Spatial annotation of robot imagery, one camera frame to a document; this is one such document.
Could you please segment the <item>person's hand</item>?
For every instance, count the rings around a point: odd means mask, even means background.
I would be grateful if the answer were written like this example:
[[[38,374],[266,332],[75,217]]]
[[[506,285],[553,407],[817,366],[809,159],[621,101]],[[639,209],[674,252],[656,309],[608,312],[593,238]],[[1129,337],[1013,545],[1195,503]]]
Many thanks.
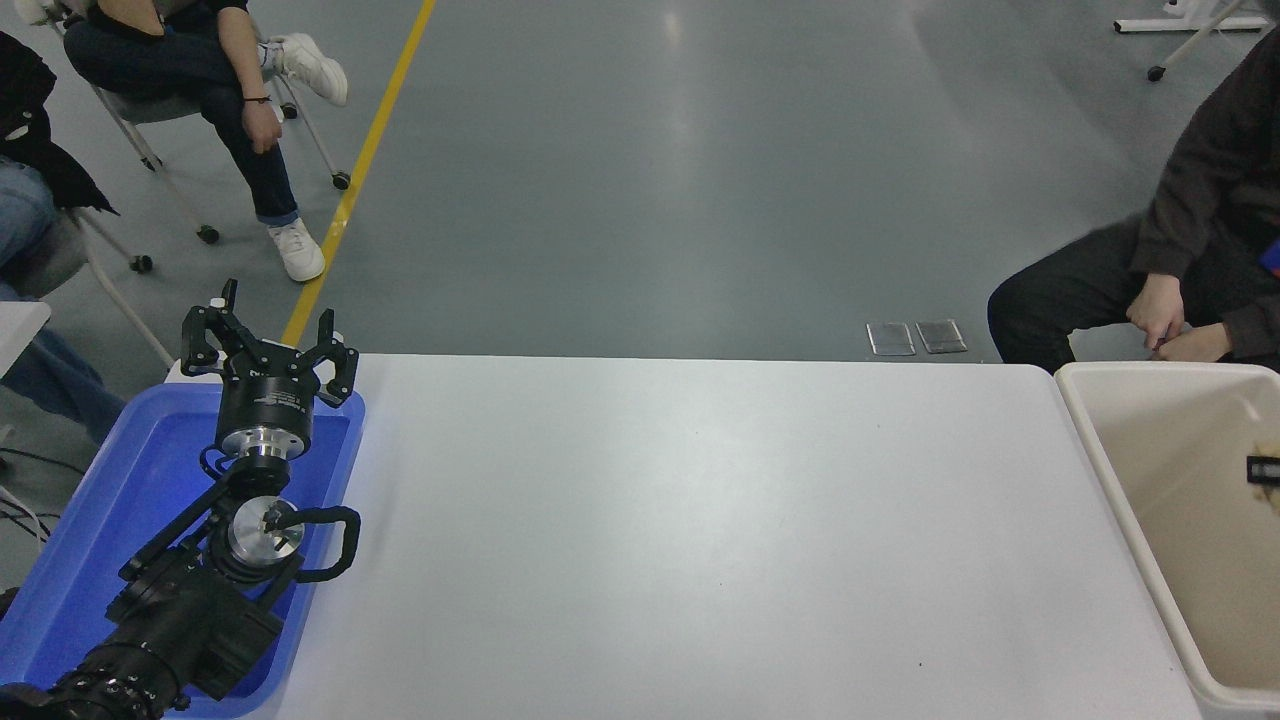
[[[1181,281],[1175,275],[1149,273],[1125,316],[1144,333],[1146,347],[1152,352],[1175,340],[1185,324]]]
[[[242,122],[256,154],[265,155],[279,145],[282,126],[269,97],[244,100]]]
[[[1221,322],[1148,338],[1151,359],[1166,363],[1217,363],[1233,354],[1233,338]]]

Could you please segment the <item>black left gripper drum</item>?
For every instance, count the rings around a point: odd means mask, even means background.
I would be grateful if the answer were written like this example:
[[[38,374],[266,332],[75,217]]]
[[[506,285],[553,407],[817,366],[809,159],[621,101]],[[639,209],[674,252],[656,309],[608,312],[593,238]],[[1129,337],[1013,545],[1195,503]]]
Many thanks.
[[[289,373],[289,366],[300,357],[298,350],[271,341],[257,354],[247,348],[228,350],[216,433],[266,427],[308,434],[314,428],[319,382],[314,369],[306,365],[298,366],[297,375]]]

